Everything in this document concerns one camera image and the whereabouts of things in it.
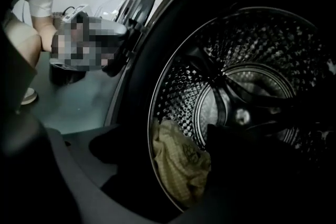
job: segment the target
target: laundry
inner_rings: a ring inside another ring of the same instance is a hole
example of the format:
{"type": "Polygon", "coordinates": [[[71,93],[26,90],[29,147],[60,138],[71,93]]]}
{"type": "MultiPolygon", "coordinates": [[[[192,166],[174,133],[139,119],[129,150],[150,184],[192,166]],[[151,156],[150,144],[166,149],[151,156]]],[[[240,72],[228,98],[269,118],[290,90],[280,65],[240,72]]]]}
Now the laundry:
{"type": "Polygon", "coordinates": [[[181,205],[191,207],[204,192],[211,159],[177,123],[154,119],[152,125],[154,160],[162,184],[181,205]]]}

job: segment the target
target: white sneaker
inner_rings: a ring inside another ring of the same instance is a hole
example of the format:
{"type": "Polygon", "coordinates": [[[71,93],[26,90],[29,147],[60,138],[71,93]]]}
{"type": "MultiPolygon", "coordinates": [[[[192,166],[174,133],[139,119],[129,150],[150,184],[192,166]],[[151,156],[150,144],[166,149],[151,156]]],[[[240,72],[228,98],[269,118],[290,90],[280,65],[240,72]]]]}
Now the white sneaker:
{"type": "Polygon", "coordinates": [[[37,98],[37,93],[33,88],[28,88],[21,104],[30,104],[37,98]]]}

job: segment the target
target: person's leg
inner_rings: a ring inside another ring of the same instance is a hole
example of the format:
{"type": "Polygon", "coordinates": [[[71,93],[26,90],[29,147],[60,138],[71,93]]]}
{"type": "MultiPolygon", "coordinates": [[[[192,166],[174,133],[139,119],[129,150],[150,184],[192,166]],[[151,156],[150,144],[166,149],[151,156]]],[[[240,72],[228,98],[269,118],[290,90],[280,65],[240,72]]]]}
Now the person's leg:
{"type": "Polygon", "coordinates": [[[9,41],[25,60],[35,67],[41,50],[41,37],[31,26],[19,21],[13,14],[5,27],[9,41]]]}

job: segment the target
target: yellow cloth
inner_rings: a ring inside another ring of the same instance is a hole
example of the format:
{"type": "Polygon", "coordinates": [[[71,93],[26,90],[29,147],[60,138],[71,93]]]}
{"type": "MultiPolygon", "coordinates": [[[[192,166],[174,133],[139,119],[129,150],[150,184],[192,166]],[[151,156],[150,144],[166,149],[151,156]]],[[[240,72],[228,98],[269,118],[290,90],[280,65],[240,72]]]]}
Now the yellow cloth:
{"type": "Polygon", "coordinates": [[[211,159],[201,151],[180,127],[170,120],[153,126],[153,149],[157,170],[166,190],[185,207],[190,207],[203,195],[211,159]]]}

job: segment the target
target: censored blur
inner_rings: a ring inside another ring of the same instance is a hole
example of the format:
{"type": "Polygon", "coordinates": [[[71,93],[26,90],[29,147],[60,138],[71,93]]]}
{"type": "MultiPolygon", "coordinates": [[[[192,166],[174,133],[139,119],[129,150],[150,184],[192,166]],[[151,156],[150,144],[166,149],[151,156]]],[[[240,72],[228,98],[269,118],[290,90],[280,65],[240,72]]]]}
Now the censored blur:
{"type": "Polygon", "coordinates": [[[113,30],[94,17],[77,16],[54,35],[51,57],[82,71],[98,70],[109,64],[118,52],[113,46],[113,30]]]}

